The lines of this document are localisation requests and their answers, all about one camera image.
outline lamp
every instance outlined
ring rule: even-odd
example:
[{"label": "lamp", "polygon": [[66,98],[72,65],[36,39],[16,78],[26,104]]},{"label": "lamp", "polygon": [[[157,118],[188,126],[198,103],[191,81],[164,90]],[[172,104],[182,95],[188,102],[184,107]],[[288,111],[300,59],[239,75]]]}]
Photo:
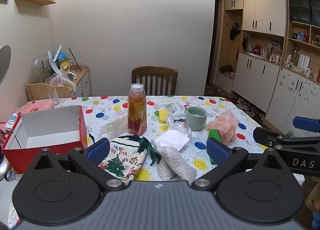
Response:
[{"label": "lamp", "polygon": [[[8,45],[0,45],[0,88],[4,82],[4,78],[7,75],[11,60],[11,48]],[[0,145],[0,180],[4,178],[10,169],[10,164],[7,158],[4,156]]]}]

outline bottle label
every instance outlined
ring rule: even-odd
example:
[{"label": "bottle label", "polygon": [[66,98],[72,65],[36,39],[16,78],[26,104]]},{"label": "bottle label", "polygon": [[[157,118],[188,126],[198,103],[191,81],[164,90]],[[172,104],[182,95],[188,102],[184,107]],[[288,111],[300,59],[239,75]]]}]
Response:
[{"label": "bottle label", "polygon": [[146,103],[143,102],[129,102],[128,110],[128,128],[132,134],[141,135],[144,127],[147,126],[147,110]]}]

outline plastic bottle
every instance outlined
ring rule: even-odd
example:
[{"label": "plastic bottle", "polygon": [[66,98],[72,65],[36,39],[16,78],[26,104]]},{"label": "plastic bottle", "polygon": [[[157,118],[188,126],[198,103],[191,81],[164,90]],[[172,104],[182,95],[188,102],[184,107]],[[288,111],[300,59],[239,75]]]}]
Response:
[{"label": "plastic bottle", "polygon": [[142,84],[132,84],[128,96],[128,132],[142,135],[147,130],[147,97]]}]

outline green ceramic cup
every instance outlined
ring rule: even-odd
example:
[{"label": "green ceramic cup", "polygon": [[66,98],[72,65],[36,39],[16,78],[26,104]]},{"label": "green ceramic cup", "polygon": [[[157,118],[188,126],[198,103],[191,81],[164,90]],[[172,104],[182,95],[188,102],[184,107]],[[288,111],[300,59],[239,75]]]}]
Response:
[{"label": "green ceramic cup", "polygon": [[207,120],[208,112],[200,107],[186,107],[187,126],[193,131],[199,131],[203,128]]}]

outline black cabinet handle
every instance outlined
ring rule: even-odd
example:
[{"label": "black cabinet handle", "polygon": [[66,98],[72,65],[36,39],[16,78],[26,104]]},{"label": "black cabinet handle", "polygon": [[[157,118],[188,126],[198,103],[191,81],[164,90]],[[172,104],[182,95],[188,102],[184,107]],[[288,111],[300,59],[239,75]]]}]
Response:
[{"label": "black cabinet handle", "polygon": [[299,80],[297,81],[297,84],[296,84],[296,89],[295,89],[295,90],[297,90],[298,84],[299,84]]}]

